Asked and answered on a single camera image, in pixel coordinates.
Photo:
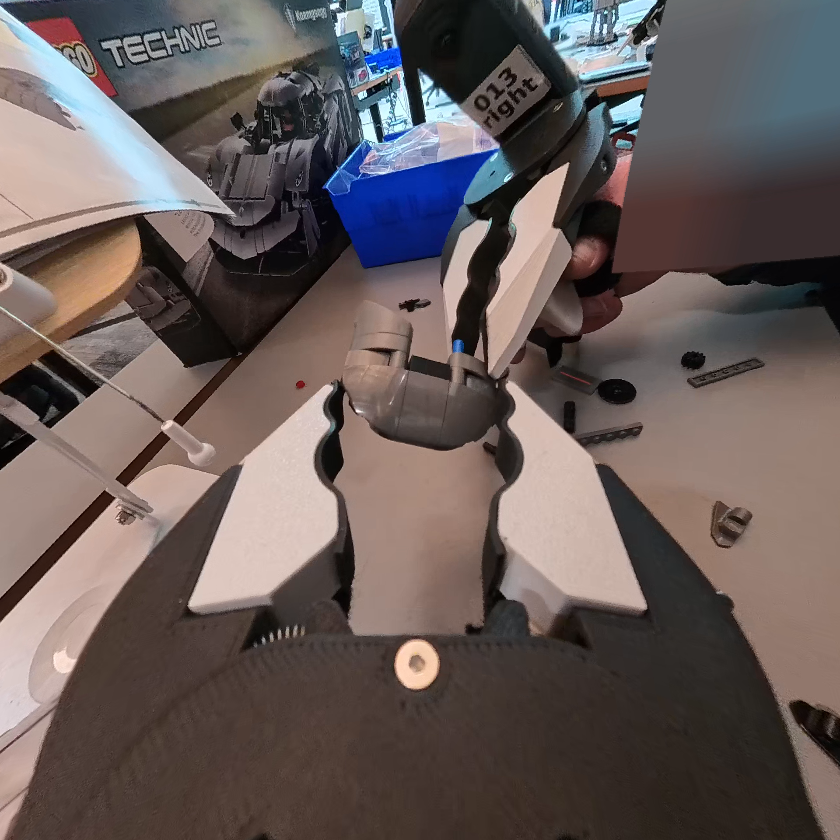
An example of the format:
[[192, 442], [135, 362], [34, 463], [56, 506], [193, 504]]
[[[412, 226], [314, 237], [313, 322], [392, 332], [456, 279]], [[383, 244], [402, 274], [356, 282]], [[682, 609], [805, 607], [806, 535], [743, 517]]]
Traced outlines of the dark tile with orange stripe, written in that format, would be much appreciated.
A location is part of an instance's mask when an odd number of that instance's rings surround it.
[[578, 371], [563, 364], [558, 364], [551, 369], [550, 378], [552, 382], [556, 382], [587, 396], [593, 395], [602, 383], [602, 380], [597, 376]]

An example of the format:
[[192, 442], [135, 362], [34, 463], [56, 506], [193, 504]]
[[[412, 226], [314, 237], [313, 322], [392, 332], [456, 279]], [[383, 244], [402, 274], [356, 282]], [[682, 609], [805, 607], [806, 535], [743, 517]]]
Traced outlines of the grey triangular lego piece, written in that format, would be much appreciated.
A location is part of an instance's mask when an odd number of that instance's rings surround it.
[[720, 548], [729, 549], [744, 534], [750, 525], [753, 514], [744, 507], [730, 507], [721, 500], [716, 500], [710, 515], [710, 536]]

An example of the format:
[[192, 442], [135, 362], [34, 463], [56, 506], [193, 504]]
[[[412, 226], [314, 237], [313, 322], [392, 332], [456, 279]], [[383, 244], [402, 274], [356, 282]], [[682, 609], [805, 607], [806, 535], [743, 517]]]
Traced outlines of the long grey lego plate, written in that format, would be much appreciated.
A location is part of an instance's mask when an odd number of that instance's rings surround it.
[[597, 445], [614, 443], [620, 440], [637, 438], [644, 430], [642, 423], [625, 424], [619, 427], [609, 427], [595, 430], [588, 433], [576, 433], [573, 435], [584, 448], [591, 448]]

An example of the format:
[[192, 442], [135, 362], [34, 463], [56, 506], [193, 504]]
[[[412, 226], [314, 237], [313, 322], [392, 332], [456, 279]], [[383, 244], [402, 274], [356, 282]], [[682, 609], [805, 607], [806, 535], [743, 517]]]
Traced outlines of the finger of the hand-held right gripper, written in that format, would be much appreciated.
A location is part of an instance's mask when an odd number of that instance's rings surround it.
[[458, 340], [467, 349], [480, 347], [484, 314], [509, 244], [508, 227], [490, 220], [459, 219], [451, 230], [442, 255], [444, 315], [450, 342]]
[[498, 270], [497, 290], [486, 307], [486, 365], [500, 379], [570, 262], [572, 246], [553, 225], [569, 163], [546, 174], [511, 212], [512, 242]]

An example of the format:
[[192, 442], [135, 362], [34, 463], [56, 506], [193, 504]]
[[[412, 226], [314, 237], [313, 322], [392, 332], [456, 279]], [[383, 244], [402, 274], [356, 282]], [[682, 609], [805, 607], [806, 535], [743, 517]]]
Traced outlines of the clear plastic bags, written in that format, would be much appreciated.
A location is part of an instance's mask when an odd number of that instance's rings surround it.
[[360, 164], [361, 175], [388, 175], [421, 165], [493, 152], [496, 142], [464, 115], [424, 122], [400, 137], [371, 147]]

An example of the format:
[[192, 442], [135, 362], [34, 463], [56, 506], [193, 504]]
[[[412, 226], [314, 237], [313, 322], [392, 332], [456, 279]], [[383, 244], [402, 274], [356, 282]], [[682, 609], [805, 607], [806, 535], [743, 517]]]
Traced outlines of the blue plastic bin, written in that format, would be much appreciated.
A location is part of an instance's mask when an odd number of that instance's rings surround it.
[[440, 256], [469, 184], [498, 149], [388, 175], [361, 175], [365, 154], [381, 143], [363, 141], [325, 185], [362, 267]]

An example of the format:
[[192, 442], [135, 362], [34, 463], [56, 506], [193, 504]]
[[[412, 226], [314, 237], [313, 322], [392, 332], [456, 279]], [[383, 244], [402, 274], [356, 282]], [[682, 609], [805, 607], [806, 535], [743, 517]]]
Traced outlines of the grey walker model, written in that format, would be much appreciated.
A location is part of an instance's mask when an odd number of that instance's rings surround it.
[[589, 47], [605, 46], [614, 43], [617, 39], [615, 26], [620, 14], [622, 1], [592, 1], [592, 21], [589, 37], [586, 44]]

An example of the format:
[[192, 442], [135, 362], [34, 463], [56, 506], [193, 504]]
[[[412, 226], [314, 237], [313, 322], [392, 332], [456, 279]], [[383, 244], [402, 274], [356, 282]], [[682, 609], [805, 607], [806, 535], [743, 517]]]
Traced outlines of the grey lego beam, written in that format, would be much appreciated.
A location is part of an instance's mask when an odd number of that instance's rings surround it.
[[723, 365], [711, 371], [692, 375], [686, 381], [692, 388], [699, 389], [704, 386], [724, 382], [739, 375], [760, 370], [764, 365], [765, 362], [762, 359], [752, 357], [740, 362]]

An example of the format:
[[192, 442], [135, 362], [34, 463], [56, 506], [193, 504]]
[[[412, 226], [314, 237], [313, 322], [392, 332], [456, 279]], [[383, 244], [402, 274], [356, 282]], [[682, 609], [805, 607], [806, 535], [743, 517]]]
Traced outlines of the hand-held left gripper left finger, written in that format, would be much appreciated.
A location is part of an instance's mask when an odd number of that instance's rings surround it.
[[333, 599], [347, 613], [354, 546], [334, 481], [343, 467], [339, 381], [315, 392], [238, 465], [188, 603], [198, 615], [269, 607], [301, 621]]

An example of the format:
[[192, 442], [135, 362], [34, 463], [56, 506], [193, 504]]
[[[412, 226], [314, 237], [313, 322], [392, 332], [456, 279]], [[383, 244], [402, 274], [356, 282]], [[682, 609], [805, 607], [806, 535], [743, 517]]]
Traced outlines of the grey lego assembly blue pins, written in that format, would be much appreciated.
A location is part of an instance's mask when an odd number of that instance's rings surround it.
[[397, 443], [449, 451], [481, 440], [502, 408], [485, 362], [460, 339], [446, 362], [412, 354], [412, 341], [407, 319], [361, 303], [341, 377], [353, 411]]

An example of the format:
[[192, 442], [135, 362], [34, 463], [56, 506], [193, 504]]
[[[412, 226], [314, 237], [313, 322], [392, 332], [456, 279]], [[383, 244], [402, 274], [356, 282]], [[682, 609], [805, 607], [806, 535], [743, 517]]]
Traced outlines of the background workbench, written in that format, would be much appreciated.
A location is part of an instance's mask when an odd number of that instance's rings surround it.
[[406, 110], [410, 126], [417, 126], [427, 120], [424, 95], [421, 86], [421, 74], [418, 68], [410, 65], [407, 69], [397, 66], [382, 73], [374, 74], [360, 85], [351, 88], [353, 106], [360, 119], [368, 114], [374, 137], [382, 142], [385, 136], [380, 102], [397, 93], [396, 82], [400, 81], [405, 97]]

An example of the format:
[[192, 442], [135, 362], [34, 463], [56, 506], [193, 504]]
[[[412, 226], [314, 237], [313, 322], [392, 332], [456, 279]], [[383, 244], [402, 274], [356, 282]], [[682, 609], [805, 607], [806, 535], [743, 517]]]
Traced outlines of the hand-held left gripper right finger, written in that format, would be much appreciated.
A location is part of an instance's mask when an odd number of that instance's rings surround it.
[[637, 580], [593, 457], [519, 385], [501, 388], [485, 608], [516, 602], [549, 636], [580, 609], [644, 616]]

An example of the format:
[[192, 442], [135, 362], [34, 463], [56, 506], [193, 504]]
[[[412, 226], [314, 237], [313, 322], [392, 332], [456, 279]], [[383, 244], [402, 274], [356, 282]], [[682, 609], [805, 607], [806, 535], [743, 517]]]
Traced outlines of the white instruction booklet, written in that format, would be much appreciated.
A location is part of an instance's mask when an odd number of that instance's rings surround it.
[[233, 216], [54, 47], [2, 10], [1, 254], [145, 214]]

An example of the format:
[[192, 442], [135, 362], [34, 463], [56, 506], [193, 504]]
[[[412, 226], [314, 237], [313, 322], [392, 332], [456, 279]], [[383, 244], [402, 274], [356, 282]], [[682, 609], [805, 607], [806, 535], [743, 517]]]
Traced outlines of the wooden book stand board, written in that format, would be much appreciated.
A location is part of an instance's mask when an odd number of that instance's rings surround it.
[[51, 292], [56, 310], [35, 327], [61, 344], [126, 298], [142, 265], [140, 231], [135, 217], [114, 219], [3, 255], [2, 262]]

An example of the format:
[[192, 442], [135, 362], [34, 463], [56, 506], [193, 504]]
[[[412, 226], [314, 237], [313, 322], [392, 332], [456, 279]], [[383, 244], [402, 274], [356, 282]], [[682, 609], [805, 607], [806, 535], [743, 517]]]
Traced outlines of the person's right hand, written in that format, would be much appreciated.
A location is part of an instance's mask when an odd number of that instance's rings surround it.
[[613, 247], [603, 237], [581, 235], [573, 248], [563, 281], [572, 285], [582, 307], [580, 335], [603, 329], [623, 311], [613, 275]]

